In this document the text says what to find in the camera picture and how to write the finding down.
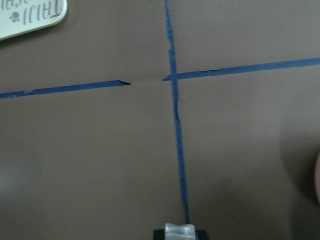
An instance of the floor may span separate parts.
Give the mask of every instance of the floor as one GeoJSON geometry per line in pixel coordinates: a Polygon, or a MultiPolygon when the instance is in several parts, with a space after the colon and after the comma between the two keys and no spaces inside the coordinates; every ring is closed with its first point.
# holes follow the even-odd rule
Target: floor
{"type": "MultiPolygon", "coordinates": [[[[320,57],[319,1],[169,3],[178,73],[320,57]]],[[[151,240],[185,222],[169,48],[161,0],[68,0],[61,23],[0,42],[0,93],[131,83],[0,99],[0,239],[151,240]]],[[[178,81],[190,219],[211,239],[319,239],[319,75],[178,81]]]]}

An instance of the paw print logo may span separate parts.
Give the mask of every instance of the paw print logo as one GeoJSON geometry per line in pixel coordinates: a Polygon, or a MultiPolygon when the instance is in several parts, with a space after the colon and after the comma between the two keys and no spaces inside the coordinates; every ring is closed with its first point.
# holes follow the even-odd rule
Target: paw print logo
{"type": "Polygon", "coordinates": [[[20,19],[19,19],[19,13],[18,12],[13,12],[12,15],[10,16],[10,19],[12,22],[19,22],[20,19]]]}

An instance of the blue tape strip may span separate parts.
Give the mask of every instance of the blue tape strip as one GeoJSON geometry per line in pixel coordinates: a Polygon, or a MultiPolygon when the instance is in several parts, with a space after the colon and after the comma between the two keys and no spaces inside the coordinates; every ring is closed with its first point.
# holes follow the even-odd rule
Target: blue tape strip
{"type": "Polygon", "coordinates": [[[71,91],[79,91],[79,90],[87,90],[87,89],[118,87],[118,86],[125,86],[125,85],[131,85],[131,83],[127,81],[122,81],[122,80],[113,80],[113,81],[92,82],[92,83],[84,83],[84,84],[69,85],[69,86],[56,86],[56,87],[35,89],[32,91],[14,91],[14,92],[0,93],[0,99],[17,98],[17,97],[25,97],[25,96],[41,95],[41,94],[63,93],[63,92],[71,92],[71,91]]]}
{"type": "Polygon", "coordinates": [[[164,2],[165,2],[167,37],[171,45],[171,48],[169,49],[169,58],[170,58],[170,70],[171,70],[171,79],[172,79],[171,85],[172,85],[172,96],[173,96],[175,137],[176,137],[176,146],[177,146],[177,154],[178,154],[181,198],[183,201],[183,206],[185,211],[185,221],[188,224],[190,223],[189,198],[188,198],[188,188],[187,188],[187,178],[186,178],[184,147],[183,147],[183,139],[182,139],[182,129],[181,129],[181,122],[179,118],[179,88],[178,88],[178,81],[177,81],[178,79],[177,79],[175,41],[174,41],[174,33],[173,33],[173,28],[172,28],[171,18],[170,18],[169,3],[168,3],[168,0],[164,0],[164,2]]]}
{"type": "MultiPolygon", "coordinates": [[[[281,62],[255,64],[255,65],[248,65],[248,66],[226,67],[218,70],[184,72],[184,73],[178,73],[176,78],[178,80],[195,79],[195,78],[202,78],[206,76],[242,74],[242,73],[249,73],[249,72],[297,68],[297,67],[314,66],[314,65],[320,65],[320,58],[281,61],[281,62]]],[[[172,79],[172,74],[164,78],[163,81],[170,81],[171,79],[172,79]]]]}

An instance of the horizontal blue tape line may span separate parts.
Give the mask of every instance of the horizontal blue tape line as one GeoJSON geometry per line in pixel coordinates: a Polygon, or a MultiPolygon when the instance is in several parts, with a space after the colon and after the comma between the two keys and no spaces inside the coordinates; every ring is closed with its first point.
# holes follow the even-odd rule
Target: horizontal blue tape line
{"type": "Polygon", "coordinates": [[[14,91],[14,92],[0,93],[0,99],[17,98],[17,97],[41,95],[41,94],[63,93],[63,92],[71,92],[71,91],[79,91],[79,90],[87,90],[87,89],[101,89],[101,88],[118,87],[118,86],[125,86],[125,85],[131,85],[131,83],[128,81],[122,81],[122,80],[100,81],[100,82],[84,83],[84,84],[69,85],[69,86],[40,88],[32,91],[14,91]]]}
{"type": "MultiPolygon", "coordinates": [[[[297,68],[297,67],[314,66],[314,65],[320,65],[320,58],[281,61],[281,62],[255,64],[255,65],[248,65],[248,66],[226,67],[226,68],[221,68],[217,70],[183,72],[183,73],[178,73],[176,77],[178,80],[195,79],[195,78],[202,78],[206,76],[242,74],[242,73],[249,73],[249,72],[297,68]]],[[[171,81],[171,75],[164,78],[163,81],[171,81]]]]}

